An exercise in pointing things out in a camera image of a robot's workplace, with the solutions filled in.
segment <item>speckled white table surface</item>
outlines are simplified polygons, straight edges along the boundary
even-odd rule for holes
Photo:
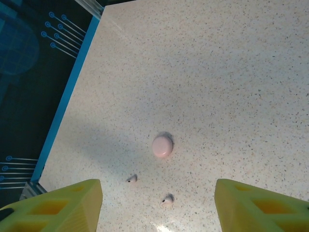
[[[308,200],[308,114],[308,1],[108,6],[41,184],[100,179],[98,231],[217,232],[218,178]],[[161,131],[175,142],[163,160]]]

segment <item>blue circle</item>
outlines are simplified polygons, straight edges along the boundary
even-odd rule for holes
[[[42,31],[42,32],[41,32],[41,36],[42,36],[42,37],[46,37],[46,36],[47,36],[46,31]]]
[[[50,27],[51,27],[50,22],[46,21],[46,22],[45,22],[45,26],[46,26],[47,28],[50,28]]]
[[[12,159],[13,159],[12,156],[7,156],[7,157],[5,158],[6,161],[11,161]]]

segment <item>blue edge strip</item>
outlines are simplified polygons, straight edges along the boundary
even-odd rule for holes
[[[87,33],[85,35],[85,38],[84,38],[83,44],[81,46],[80,52],[78,53],[78,56],[77,56],[76,61],[74,63],[74,66],[73,66],[72,72],[70,74],[70,77],[68,79],[67,85],[64,89],[64,92],[63,92],[63,95],[61,97],[59,106],[57,108],[54,120],[53,120],[52,125],[49,129],[49,132],[47,134],[44,146],[42,148],[39,160],[38,160],[37,165],[34,169],[31,181],[38,182],[41,175],[42,175],[45,163],[47,161],[50,150],[52,149],[52,146],[53,146],[54,140],[56,138],[58,129],[60,127],[62,118],[64,116],[66,109],[67,109],[69,100],[70,100],[72,92],[74,90],[77,78],[79,76],[79,73],[81,72],[84,60],[87,56],[87,53],[88,53],[89,47],[91,45],[92,39],[93,39],[95,32],[97,30],[98,23],[99,23],[99,20],[97,20],[96,18],[93,17],[91,22],[90,22],[90,25],[88,27]]]

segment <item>yellow 3d-printed part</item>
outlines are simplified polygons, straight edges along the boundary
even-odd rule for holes
[[[227,179],[214,198],[223,232],[309,232],[309,202]]]
[[[86,180],[2,208],[14,212],[1,232],[95,232],[102,205],[99,180]]]

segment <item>pink round object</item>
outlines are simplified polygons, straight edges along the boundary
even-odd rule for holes
[[[173,143],[166,136],[158,136],[153,141],[153,153],[159,158],[164,158],[172,153]]]

